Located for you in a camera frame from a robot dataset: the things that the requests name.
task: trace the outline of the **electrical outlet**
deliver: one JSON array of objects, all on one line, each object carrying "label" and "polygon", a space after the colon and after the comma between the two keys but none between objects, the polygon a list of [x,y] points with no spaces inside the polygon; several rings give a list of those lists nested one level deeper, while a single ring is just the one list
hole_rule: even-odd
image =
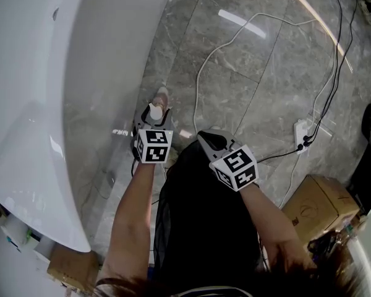
[{"label": "electrical outlet", "polygon": [[[304,146],[304,136],[308,135],[308,122],[306,120],[298,120],[294,123],[294,137],[296,139],[296,147],[299,144]],[[297,151],[297,154],[304,153],[308,148],[304,146],[301,151]]]}]

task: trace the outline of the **hair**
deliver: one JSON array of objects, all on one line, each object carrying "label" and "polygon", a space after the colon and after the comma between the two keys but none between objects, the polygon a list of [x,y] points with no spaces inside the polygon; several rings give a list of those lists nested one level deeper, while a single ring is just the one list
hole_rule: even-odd
[{"label": "hair", "polygon": [[[355,296],[360,287],[360,272],[351,268],[347,249],[337,247],[331,255],[319,262],[316,268],[306,269],[302,264],[285,266],[285,258],[280,251],[276,262],[269,271],[257,272],[241,288],[253,297],[292,296],[292,297],[342,297]],[[108,295],[101,284],[109,284]],[[177,291],[150,280],[107,278],[100,280],[94,297],[128,296],[170,296]]]}]

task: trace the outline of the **brown cardboard box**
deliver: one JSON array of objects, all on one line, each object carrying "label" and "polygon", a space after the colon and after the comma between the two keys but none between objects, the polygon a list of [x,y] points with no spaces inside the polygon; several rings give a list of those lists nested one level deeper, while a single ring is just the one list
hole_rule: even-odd
[{"label": "brown cardboard box", "polygon": [[99,271],[95,252],[81,253],[56,244],[47,273],[63,283],[91,293]]},{"label": "brown cardboard box", "polygon": [[339,181],[316,175],[308,175],[283,208],[303,245],[328,230],[341,230],[358,211]]}]

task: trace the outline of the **gray marble floor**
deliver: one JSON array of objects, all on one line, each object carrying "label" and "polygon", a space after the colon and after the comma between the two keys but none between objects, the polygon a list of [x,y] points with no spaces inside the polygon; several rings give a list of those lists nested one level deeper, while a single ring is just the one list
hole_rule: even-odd
[{"label": "gray marble floor", "polygon": [[[349,23],[355,0],[340,0],[343,26],[340,44],[350,41]],[[338,34],[336,0],[307,0]],[[182,150],[195,140],[192,115],[195,78],[205,57],[230,40],[240,25],[219,15],[223,11],[247,20],[257,12],[284,17],[293,22],[312,19],[298,0],[169,0],[156,31],[140,86],[142,107],[165,85],[171,97],[176,133],[174,146]],[[312,122],[313,101],[331,72],[333,43],[317,23],[294,27],[259,16],[253,29],[244,30],[229,47],[219,50],[205,66],[200,79],[197,126],[218,125],[247,144],[257,159],[294,149],[293,124]],[[360,131],[365,107],[371,102],[371,41],[360,10],[352,25],[353,42],[339,78],[335,99],[315,143],[300,156],[288,197],[308,173],[324,174],[346,183],[367,145]],[[323,109],[328,91],[317,103]],[[130,181],[131,155],[121,164],[120,174],[92,239],[92,247],[104,256],[115,209]],[[260,164],[263,192],[279,205],[290,184],[297,155]],[[157,166],[155,197],[163,173]],[[155,225],[151,220],[151,234]]]}]

